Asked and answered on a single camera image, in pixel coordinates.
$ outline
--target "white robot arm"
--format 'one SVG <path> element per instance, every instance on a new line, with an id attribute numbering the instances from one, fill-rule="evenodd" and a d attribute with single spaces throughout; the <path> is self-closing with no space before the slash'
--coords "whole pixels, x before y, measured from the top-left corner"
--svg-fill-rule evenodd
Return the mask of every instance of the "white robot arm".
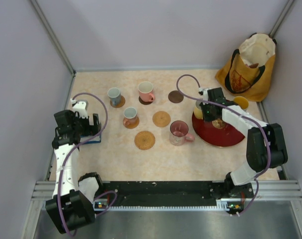
<path id="1" fill-rule="evenodd" d="M 60 184 L 60 202 L 63 216 L 70 230 L 80 228 L 95 221 L 92 206 L 95 194 L 103 193 L 101 178 L 97 173 L 89 173 L 78 179 L 79 148 L 71 151 L 85 138 L 96 135 L 101 130 L 97 114 L 93 114 L 93 125 L 89 123 L 87 101 L 72 101 L 72 110 L 54 114 L 57 122 L 55 138 L 52 142 L 57 160 L 56 183 L 52 199 L 46 201 L 46 211 L 60 233 L 65 233 L 58 210 L 58 185 Z M 88 143 L 99 143 L 100 136 Z M 66 156 L 68 161 L 63 167 Z"/>
<path id="2" fill-rule="evenodd" d="M 227 106 L 234 112 L 209 103 L 200 104 L 205 121 L 213 121 L 217 118 L 229 123 L 247 138 L 247 161 L 237 170 L 229 173 L 226 178 L 231 179 L 233 186 L 244 185 L 251 182 L 256 175 L 266 168 L 267 152 L 262 133 L 257 125 L 246 119 L 250 118 L 257 122 L 264 130 L 268 138 L 271 150 L 270 168 L 275 168 L 287 162 L 288 156 L 283 136 L 283 131 L 278 124 L 267 124 L 260 121 L 241 109 L 233 101 L 227 101 L 222 88 L 199 88 L 199 92 L 205 101 Z"/>

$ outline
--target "blue mug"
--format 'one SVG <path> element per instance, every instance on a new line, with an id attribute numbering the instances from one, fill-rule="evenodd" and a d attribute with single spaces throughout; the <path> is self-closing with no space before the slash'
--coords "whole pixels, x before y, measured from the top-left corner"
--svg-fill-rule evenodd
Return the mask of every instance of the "blue mug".
<path id="1" fill-rule="evenodd" d="M 113 106 L 117 106 L 121 102 L 121 93 L 120 90 L 116 87 L 113 87 L 108 90 L 108 96 L 112 102 Z"/>

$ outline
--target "red plate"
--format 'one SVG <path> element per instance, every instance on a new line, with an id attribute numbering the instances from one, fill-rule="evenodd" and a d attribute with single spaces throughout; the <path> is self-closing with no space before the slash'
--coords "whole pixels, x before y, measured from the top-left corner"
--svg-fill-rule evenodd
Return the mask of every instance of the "red plate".
<path id="1" fill-rule="evenodd" d="M 221 119 L 204 122 L 192 114 L 192 125 L 198 136 L 205 142 L 218 147 L 229 147 L 238 144 L 245 137 L 232 125 Z"/>

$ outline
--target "yellow bag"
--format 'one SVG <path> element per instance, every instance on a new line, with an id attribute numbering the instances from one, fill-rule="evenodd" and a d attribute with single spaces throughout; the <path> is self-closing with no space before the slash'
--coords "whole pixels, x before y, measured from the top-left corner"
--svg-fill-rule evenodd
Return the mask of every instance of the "yellow bag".
<path id="1" fill-rule="evenodd" d="M 230 93 L 250 101 L 262 101 L 268 94 L 275 62 L 276 41 L 255 33 L 233 52 L 215 78 Z"/>

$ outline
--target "beige tabletop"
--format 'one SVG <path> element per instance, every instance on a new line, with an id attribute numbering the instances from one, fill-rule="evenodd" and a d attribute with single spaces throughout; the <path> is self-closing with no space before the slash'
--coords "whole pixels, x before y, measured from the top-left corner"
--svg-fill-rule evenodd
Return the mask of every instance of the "beige tabletop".
<path id="1" fill-rule="evenodd" d="M 246 160 L 246 139 L 241 143 L 226 148 L 211 146 L 197 135 L 195 142 L 182 146 L 173 146 L 169 142 L 169 125 L 157 127 L 152 121 L 154 113 L 166 111 L 171 122 L 183 120 L 192 128 L 192 112 L 195 101 L 184 98 L 179 104 L 168 100 L 169 92 L 176 90 L 176 80 L 183 74 L 194 75 L 201 87 L 220 87 L 214 76 L 217 70 L 163 70 L 163 71 L 112 71 L 77 73 L 72 89 L 72 96 L 80 92 L 95 94 L 106 104 L 109 121 L 102 133 L 102 142 L 80 147 L 78 158 L 79 177 L 89 172 L 97 172 L 104 181 L 195 181 L 224 180 L 225 175 L 237 169 Z M 142 105 L 138 98 L 138 84 L 150 81 L 154 85 L 155 101 Z M 110 106 L 107 91 L 118 87 L 126 98 L 123 107 Z M 198 87 L 191 78 L 180 81 L 180 88 L 185 93 L 198 97 Z M 233 99 L 225 90 L 227 99 Z M 89 102 L 88 112 L 98 113 L 102 124 L 105 113 L 100 103 L 89 96 L 80 96 Z M 123 126 L 123 111 L 127 107 L 138 110 L 140 124 L 134 129 Z M 260 119 L 257 104 L 250 102 L 247 110 Z M 135 146 L 134 138 L 140 131 L 148 130 L 155 135 L 155 145 L 149 150 L 140 150 Z M 56 163 L 52 168 L 50 180 L 56 179 Z M 278 180 L 276 169 L 270 169 L 260 177 L 262 180 Z"/>

